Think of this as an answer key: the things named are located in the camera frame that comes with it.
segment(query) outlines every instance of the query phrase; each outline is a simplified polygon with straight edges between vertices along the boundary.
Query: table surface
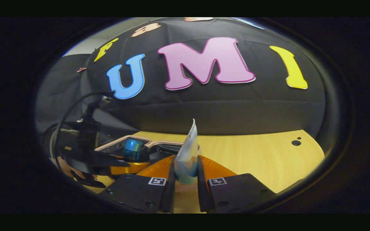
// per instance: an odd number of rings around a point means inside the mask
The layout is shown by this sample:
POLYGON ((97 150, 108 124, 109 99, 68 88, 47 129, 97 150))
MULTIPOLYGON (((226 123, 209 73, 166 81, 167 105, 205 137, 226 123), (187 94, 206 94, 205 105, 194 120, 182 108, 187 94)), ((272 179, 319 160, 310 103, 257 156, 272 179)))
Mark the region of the table surface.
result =
MULTIPOLYGON (((138 132, 152 141, 184 142, 186 135, 138 132)), ((201 155, 236 174, 250 173, 274 193, 291 186, 310 174, 324 159, 319 144, 304 130, 237 136, 200 136, 201 155), (301 145, 294 146, 297 140, 301 145)), ((109 186, 113 179, 98 176, 109 186)), ((100 193, 103 189, 87 187, 100 193)), ((201 213, 196 185, 176 188, 174 213, 201 213)))

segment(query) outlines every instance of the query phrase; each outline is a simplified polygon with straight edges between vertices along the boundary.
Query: pink letter m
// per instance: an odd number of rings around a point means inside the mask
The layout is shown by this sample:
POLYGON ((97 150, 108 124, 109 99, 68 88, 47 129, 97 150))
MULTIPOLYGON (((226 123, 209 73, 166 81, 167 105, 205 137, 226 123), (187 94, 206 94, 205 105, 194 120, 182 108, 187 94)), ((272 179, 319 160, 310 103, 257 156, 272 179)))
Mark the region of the pink letter m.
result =
POLYGON ((219 72, 216 80, 221 83, 248 83, 255 80, 254 73, 246 67, 239 53, 235 38, 210 38, 202 53, 199 53, 183 43, 170 44, 158 50, 164 54, 168 68, 169 81, 165 87, 168 90, 178 90, 192 85, 192 80, 185 77, 182 66, 185 67, 200 82, 209 81, 215 61, 219 72))

